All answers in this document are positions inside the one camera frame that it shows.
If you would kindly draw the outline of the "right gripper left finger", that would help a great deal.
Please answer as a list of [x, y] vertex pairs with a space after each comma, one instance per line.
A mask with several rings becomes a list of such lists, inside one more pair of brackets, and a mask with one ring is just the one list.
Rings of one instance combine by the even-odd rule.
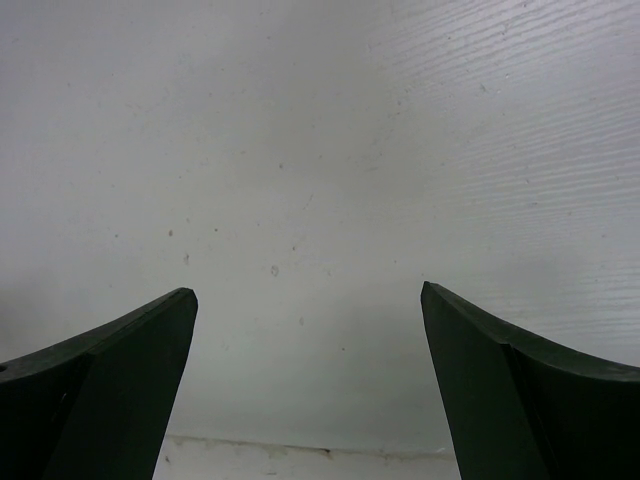
[[152, 478], [197, 311], [179, 288], [2, 363], [2, 478]]

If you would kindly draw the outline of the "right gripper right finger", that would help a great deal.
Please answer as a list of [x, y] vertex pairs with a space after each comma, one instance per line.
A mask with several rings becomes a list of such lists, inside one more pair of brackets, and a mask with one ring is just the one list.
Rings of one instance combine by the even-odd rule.
[[464, 479], [636, 479], [639, 370], [427, 282], [426, 337]]

